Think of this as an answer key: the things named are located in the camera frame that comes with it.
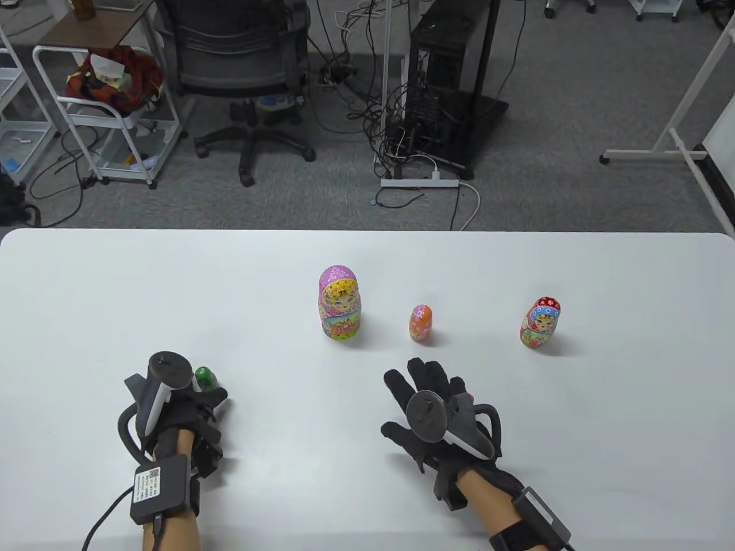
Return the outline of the person's right hand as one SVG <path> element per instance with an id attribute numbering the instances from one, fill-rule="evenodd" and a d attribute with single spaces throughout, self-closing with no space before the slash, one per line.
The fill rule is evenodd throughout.
<path id="1" fill-rule="evenodd" d="M 496 465 L 502 455 L 496 407 L 475 404 L 462 378 L 448 378 L 435 360 L 413 358 L 407 367 L 412 383 L 394 369 L 384 374 L 384 383 L 409 428 L 386 422 L 381 425 L 383 437 L 402 448 L 420 472 L 434 470 L 434 496 L 451 511 L 468 504 L 458 487 L 459 475 L 467 469 L 475 470 L 495 488 L 517 496 L 521 483 Z"/>

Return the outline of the person's left hand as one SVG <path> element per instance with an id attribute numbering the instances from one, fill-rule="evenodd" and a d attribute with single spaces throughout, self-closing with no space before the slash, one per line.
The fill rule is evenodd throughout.
<path id="1" fill-rule="evenodd" d="M 140 437 L 142 450 L 162 457 L 164 451 L 175 451 L 178 433 L 188 430 L 194 434 L 192 469 L 198 478 L 209 477 L 218 469 L 223 457 L 221 432 L 215 427 L 215 409 L 228 397 L 223 387 L 195 391 L 189 386 L 173 391 L 169 399 L 163 401 L 150 433 Z"/>

